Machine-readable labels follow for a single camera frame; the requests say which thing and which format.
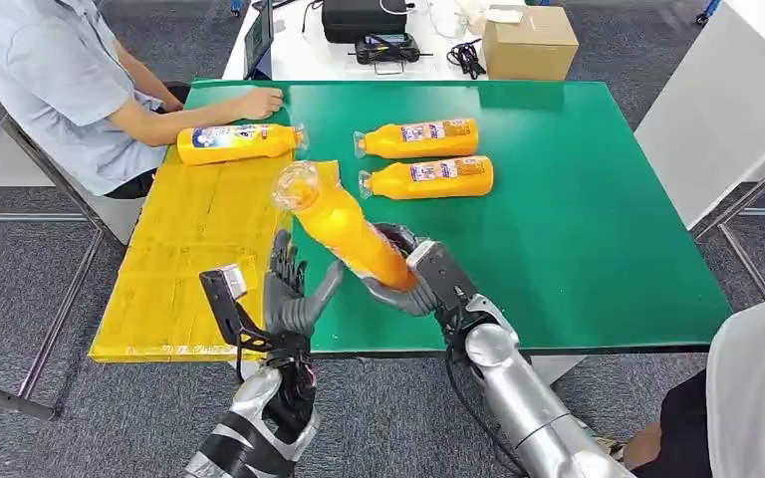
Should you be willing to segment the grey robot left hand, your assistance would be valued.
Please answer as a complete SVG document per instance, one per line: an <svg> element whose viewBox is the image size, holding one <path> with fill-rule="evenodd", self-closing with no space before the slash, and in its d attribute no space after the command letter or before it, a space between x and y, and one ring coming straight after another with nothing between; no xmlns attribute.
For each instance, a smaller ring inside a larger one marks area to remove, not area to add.
<svg viewBox="0 0 765 478"><path fill-rule="evenodd" d="M272 334L294 332L310 338L322 312L344 277L344 264L336 260L311 295L305 294L308 263L297 257L292 235L280 229L273 240L269 269L264 278L263 314L267 331Z"/></svg>

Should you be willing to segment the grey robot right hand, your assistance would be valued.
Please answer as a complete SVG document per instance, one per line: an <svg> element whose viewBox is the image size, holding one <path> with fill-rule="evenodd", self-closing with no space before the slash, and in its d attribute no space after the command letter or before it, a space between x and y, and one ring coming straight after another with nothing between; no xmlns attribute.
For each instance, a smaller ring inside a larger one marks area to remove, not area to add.
<svg viewBox="0 0 765 478"><path fill-rule="evenodd" d="M399 224L380 222L375 223L375 227L391 245L406 256L426 240L426 237L417 236ZM432 314L438 305L437 296L420 275L415 276L415 279L416 283L405 291L386 286L372 277L363 278L362 282L369 294L383 304L415 317Z"/></svg>

